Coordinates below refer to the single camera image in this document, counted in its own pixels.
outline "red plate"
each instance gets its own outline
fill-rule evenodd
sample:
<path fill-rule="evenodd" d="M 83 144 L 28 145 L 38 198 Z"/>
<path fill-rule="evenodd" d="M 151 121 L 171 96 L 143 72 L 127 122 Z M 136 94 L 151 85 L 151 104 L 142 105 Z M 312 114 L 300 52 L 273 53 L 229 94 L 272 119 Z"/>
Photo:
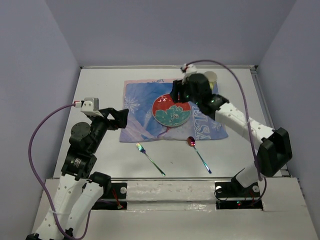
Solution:
<path fill-rule="evenodd" d="M 188 102 L 174 103 L 169 94 L 158 97 L 152 105 L 154 118 L 166 127 L 178 127 L 184 124 L 191 115 Z"/>

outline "blue placemat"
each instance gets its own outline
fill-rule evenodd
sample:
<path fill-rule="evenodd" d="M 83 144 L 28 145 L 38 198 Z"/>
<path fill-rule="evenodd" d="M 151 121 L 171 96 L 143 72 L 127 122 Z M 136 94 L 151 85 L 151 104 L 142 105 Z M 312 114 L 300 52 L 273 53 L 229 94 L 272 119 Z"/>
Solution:
<path fill-rule="evenodd" d="M 136 143 L 155 140 L 218 140 L 228 137 L 222 124 L 200 112 L 197 105 L 190 103 L 191 116 L 178 127 L 166 127 L 156 121 L 152 105 L 161 95 L 169 94 L 172 83 L 128 83 L 125 86 L 123 108 L 129 109 L 127 126 L 121 129 L 120 142 Z M 218 93 L 215 85 L 213 93 Z"/>

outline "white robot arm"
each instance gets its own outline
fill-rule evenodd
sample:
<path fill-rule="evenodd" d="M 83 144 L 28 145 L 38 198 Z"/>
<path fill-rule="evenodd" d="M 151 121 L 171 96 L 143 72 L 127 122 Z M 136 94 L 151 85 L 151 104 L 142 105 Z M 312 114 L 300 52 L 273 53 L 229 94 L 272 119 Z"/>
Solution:
<path fill-rule="evenodd" d="M 62 240 L 64 237 L 74 239 L 69 236 L 78 231 L 80 224 L 102 194 L 111 189 L 110 176 L 99 172 L 90 175 L 97 160 L 94 153 L 107 130 L 126 127 L 129 110 L 99 110 L 99 100 L 94 97 L 77 101 L 74 106 L 81 108 L 81 112 L 85 113 L 92 123 L 89 125 L 79 122 L 72 127 L 70 147 L 53 200 L 55 211 L 51 208 L 48 210 L 40 227 L 35 233 L 28 235 L 27 240 Z M 56 224 L 55 216 L 63 233 Z"/>
<path fill-rule="evenodd" d="M 242 169 L 231 179 L 226 189 L 221 191 L 229 192 L 230 196 L 237 196 L 259 180 L 258 172 L 262 177 L 272 177 L 292 158 L 289 134 L 285 129 L 275 130 L 252 118 L 247 121 L 246 116 L 228 99 L 212 94 L 207 77 L 197 73 L 193 64 L 185 64 L 181 70 L 185 75 L 182 80 L 173 81 L 170 93 L 175 103 L 193 102 L 203 114 L 225 124 L 247 141 L 251 141 L 248 130 L 248 121 L 250 122 L 258 166 L 253 162 Z"/>

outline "table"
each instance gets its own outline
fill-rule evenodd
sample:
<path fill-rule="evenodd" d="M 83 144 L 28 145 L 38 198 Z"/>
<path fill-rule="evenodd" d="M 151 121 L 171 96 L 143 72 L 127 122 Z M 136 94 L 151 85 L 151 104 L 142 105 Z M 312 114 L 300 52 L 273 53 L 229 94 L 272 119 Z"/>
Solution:
<path fill-rule="evenodd" d="M 221 68 L 199 68 L 199 72 L 214 71 L 217 74 L 219 94 L 229 99 L 238 109 L 244 111 L 243 99 L 233 76 Z M 262 124 L 266 124 L 255 84 L 248 68 L 235 68 L 247 99 L 249 114 Z M 124 81 L 141 79 L 182 78 L 179 68 L 111 68 L 82 69 L 74 94 L 74 100 L 85 97 L 99 98 L 100 108 L 123 107 Z M 78 108 L 72 108 L 69 114 L 54 177 L 59 178 L 61 168 L 70 146 L 70 131 L 74 124 L 90 121 Z M 166 178 L 229 178 L 253 161 L 250 144 L 231 129 L 226 128 L 229 137 L 222 140 L 203 140 L 197 142 L 197 149 L 209 165 L 212 174 L 208 174 L 195 151 L 186 141 L 160 140 L 145 142 L 151 158 L 166 173 Z M 110 175 L 113 179 L 123 178 L 161 178 L 158 170 L 143 156 L 134 143 L 119 142 L 120 130 L 107 131 L 95 156 L 97 161 L 92 170 Z"/>

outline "spoon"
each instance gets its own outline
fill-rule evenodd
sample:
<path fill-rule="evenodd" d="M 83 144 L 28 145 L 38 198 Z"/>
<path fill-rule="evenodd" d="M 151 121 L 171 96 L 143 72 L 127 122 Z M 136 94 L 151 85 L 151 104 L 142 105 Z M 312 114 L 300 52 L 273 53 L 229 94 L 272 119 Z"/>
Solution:
<path fill-rule="evenodd" d="M 187 138 L 186 141 L 188 142 L 188 144 L 189 144 L 190 147 L 193 147 L 193 148 L 194 148 L 194 150 L 196 151 L 196 153 L 197 153 L 198 156 L 200 157 L 201 161 L 203 162 L 205 168 L 208 170 L 208 172 L 209 172 L 210 174 L 212 174 L 212 172 L 211 172 L 210 168 L 208 167 L 208 165 L 206 164 L 205 160 L 202 158 L 202 156 L 200 155 L 200 153 L 199 153 L 198 150 L 196 149 L 196 140 L 195 140 L 192 136 L 190 136 L 190 137 Z"/>

